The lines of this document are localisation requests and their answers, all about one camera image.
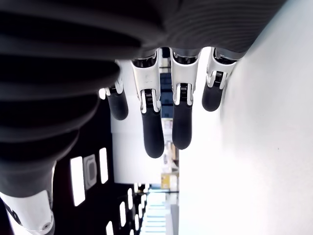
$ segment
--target silver joint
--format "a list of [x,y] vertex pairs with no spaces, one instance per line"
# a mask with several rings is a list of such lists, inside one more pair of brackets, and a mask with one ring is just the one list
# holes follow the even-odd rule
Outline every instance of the silver joint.
[[145,93],[145,90],[147,89],[152,90],[154,111],[159,112],[161,109],[161,85],[157,56],[158,54],[156,51],[155,54],[152,56],[137,59],[137,61],[153,59],[153,61],[155,61],[154,64],[148,67],[137,67],[134,65],[134,61],[132,61],[137,97],[140,101],[140,110],[143,114],[147,112]]
[[234,61],[233,63],[222,64],[219,61],[217,61],[216,58],[214,58],[214,51],[215,51],[215,48],[212,47],[211,53],[209,56],[209,61],[208,61],[207,68],[206,68],[206,73],[207,73],[206,84],[210,88],[213,87],[213,84],[216,81],[216,77],[217,75],[219,75],[218,73],[221,72],[223,73],[222,80],[220,81],[220,89],[222,90],[226,84],[226,80],[229,78],[237,62]]
[[[185,63],[179,63],[178,58],[185,60]],[[172,61],[172,90],[173,102],[175,105],[180,103],[181,84],[187,86],[187,104],[193,104],[193,93],[196,90],[196,79],[198,72],[199,55],[197,56],[182,56],[174,53],[171,50]]]

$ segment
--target robotic hand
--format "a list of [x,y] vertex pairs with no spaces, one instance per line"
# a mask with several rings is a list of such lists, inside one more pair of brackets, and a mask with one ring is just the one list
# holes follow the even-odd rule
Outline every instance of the robotic hand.
[[285,1],[0,3],[0,197],[15,221],[33,235],[54,233],[55,163],[96,112],[99,89],[116,119],[128,115],[116,60],[132,60],[145,149],[158,158],[160,79],[158,53],[150,49],[171,48],[173,142],[185,149],[201,48],[212,47],[202,105],[214,111],[237,61]]
[[[193,93],[196,89],[200,51],[171,49],[174,103],[172,139],[178,149],[187,148],[191,142]],[[237,60],[217,54],[212,47],[202,98],[205,110],[211,112],[219,107],[226,80]],[[141,104],[145,149],[152,158],[160,157],[164,151],[157,61],[157,50],[151,56],[132,61],[137,96]]]

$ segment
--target white wall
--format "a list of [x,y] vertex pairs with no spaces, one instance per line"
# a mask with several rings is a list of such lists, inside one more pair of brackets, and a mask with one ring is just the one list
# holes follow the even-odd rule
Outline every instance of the white wall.
[[117,121],[111,116],[114,180],[116,183],[161,183],[162,159],[152,159],[144,148],[140,103],[130,61],[122,61],[128,117]]
[[180,152],[180,235],[313,234],[312,42],[313,1],[290,0],[213,113],[201,106],[202,52],[193,139]]

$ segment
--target black fingertip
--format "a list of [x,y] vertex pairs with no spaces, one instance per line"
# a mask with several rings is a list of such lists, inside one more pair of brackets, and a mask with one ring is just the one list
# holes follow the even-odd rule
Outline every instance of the black fingertip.
[[174,105],[172,139],[176,148],[183,150],[191,142],[192,136],[192,105],[181,101]]
[[110,105],[111,114],[117,120],[124,120],[128,116],[128,105],[125,96],[125,92],[111,93],[108,96],[108,101]]
[[222,94],[223,90],[220,87],[213,86],[210,88],[205,84],[202,96],[203,108],[209,112],[217,110],[221,103]]
[[161,111],[156,113],[147,108],[142,114],[143,138],[147,154],[151,158],[159,158],[164,152],[164,136],[161,122]]

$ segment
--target ceiling light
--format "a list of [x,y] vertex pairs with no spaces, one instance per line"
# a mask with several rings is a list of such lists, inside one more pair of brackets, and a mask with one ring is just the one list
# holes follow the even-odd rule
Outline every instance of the ceiling light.
[[130,188],[127,191],[128,194],[128,209],[132,209],[133,208],[133,190]]
[[85,200],[83,158],[77,157],[70,160],[70,175],[74,206],[78,206]]
[[139,216],[138,216],[138,214],[135,215],[135,229],[136,229],[136,231],[139,230]]
[[142,205],[141,204],[138,205],[138,212],[139,212],[139,219],[141,219],[142,218]]
[[134,183],[134,192],[138,192],[138,184]]
[[99,160],[100,160],[100,175],[101,183],[105,183],[109,179],[108,175],[108,161],[107,161],[107,149],[102,148],[99,151]]
[[142,208],[145,208],[145,197],[144,195],[141,196],[141,205],[142,205]]
[[107,235],[113,235],[113,225],[111,221],[108,223],[106,230],[107,230]]
[[106,90],[104,88],[99,90],[99,97],[100,99],[106,99]]
[[121,226],[124,227],[126,224],[125,202],[122,202],[121,205],[119,205],[119,213],[121,217]]

